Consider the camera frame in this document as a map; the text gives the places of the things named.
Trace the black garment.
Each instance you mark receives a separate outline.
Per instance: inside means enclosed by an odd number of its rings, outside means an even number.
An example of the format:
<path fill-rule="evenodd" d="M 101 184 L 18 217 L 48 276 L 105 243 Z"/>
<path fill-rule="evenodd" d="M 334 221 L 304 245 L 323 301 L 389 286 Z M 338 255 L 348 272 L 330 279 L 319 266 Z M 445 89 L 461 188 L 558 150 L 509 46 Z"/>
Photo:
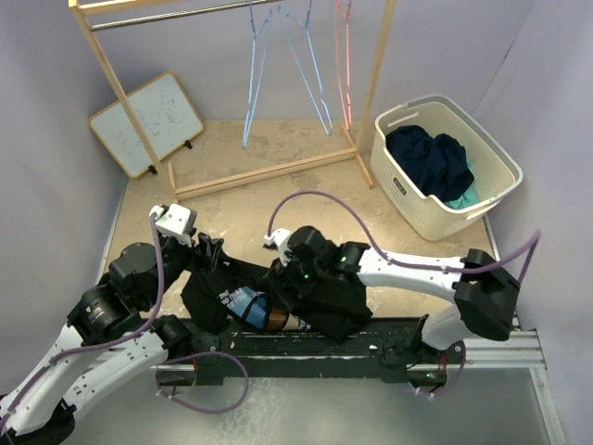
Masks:
<path fill-rule="evenodd" d="M 368 245 L 348 242 L 338 248 L 338 255 L 350 249 L 361 255 Z M 192 321 L 210 333 L 220 332 L 229 317 L 260 332 L 279 332 L 297 321 L 302 329 L 343 341 L 372 318 L 365 285 L 352 263 L 336 261 L 334 268 L 343 275 L 338 289 L 322 288 L 307 297 L 277 297 L 268 282 L 271 266 L 241 261 L 222 250 L 213 273 L 188 272 L 181 296 Z"/>

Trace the pink wire hanger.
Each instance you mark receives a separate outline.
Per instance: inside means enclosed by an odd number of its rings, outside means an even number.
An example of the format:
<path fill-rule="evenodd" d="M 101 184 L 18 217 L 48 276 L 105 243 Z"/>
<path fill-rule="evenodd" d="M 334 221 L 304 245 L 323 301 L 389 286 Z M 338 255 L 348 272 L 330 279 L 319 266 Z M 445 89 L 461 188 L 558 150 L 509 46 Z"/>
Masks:
<path fill-rule="evenodd" d="M 351 1 L 334 1 L 334 57 L 344 124 L 352 125 L 350 24 Z"/>

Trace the navy blue t shirt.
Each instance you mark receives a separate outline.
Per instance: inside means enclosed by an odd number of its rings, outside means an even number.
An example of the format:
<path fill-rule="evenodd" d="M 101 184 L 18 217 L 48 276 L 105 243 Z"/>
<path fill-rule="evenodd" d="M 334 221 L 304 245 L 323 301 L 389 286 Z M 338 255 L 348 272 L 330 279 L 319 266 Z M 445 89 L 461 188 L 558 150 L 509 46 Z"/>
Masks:
<path fill-rule="evenodd" d="M 470 162 L 465 147 L 457 139 L 446 133 L 431 136 L 418 125 L 397 128 L 385 137 L 385 145 L 390 156 L 420 191 L 440 201 L 448 162 Z"/>

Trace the teal t shirt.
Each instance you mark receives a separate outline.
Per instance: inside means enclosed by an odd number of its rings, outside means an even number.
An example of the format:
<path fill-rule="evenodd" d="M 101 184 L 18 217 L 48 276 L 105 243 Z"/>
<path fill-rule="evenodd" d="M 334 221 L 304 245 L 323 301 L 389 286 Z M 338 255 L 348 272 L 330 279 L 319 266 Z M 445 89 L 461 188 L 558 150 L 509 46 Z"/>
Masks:
<path fill-rule="evenodd" d="M 476 205 L 479 198 L 474 189 L 475 176 L 470 162 L 450 160 L 444 174 L 440 199 L 449 208 L 462 210 Z"/>

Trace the light blue hanger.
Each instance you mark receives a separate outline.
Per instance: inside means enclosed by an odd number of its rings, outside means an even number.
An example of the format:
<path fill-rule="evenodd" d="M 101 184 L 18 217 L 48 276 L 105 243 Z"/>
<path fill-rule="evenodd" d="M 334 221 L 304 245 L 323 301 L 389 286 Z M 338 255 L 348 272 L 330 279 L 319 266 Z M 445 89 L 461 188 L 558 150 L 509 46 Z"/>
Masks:
<path fill-rule="evenodd" d="M 251 64 L 249 72 L 249 85 L 247 92 L 246 117 L 242 136 L 242 148 L 247 148 L 253 121 L 255 119 L 259 92 L 265 70 L 269 43 L 271 40 L 271 27 L 273 12 L 268 10 L 264 20 L 257 24 L 254 15 L 254 2 L 248 2 L 249 19 L 252 32 Z"/>
<path fill-rule="evenodd" d="M 284 36 L 292 53 L 296 68 L 303 82 L 315 116 L 326 135 L 333 133 L 333 120 L 328 106 L 323 77 L 311 32 L 312 1 L 295 13 L 286 2 L 282 2 L 277 11 Z"/>

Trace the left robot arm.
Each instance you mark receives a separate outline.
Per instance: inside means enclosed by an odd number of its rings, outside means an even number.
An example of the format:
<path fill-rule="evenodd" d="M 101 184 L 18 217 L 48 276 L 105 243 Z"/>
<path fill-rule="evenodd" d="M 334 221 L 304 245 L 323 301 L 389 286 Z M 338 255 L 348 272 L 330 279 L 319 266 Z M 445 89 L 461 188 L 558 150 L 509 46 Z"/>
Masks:
<path fill-rule="evenodd" d="M 182 272 L 211 271 L 221 246 L 205 234 L 189 244 L 159 235 L 156 244 L 127 246 L 27 379 L 2 396 L 2 443 L 60 444 L 102 397 L 153 365 L 186 360 L 192 331 L 158 309 Z"/>

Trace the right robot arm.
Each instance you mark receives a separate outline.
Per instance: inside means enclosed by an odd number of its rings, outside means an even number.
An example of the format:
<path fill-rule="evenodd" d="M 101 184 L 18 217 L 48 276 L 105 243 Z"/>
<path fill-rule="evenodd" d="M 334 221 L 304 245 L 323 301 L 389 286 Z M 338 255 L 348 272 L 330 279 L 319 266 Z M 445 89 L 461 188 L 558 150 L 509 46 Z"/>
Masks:
<path fill-rule="evenodd" d="M 272 294 L 332 339 L 344 340 L 371 319 L 370 287 L 448 302 L 417 324 L 408 351 L 421 362 L 434 362 L 470 337 L 506 341 L 511 335 L 520 283 L 483 250 L 461 257 L 414 256 L 360 242 L 336 245 L 312 226 L 277 229 L 264 236 L 263 245 L 278 254 L 266 274 Z"/>

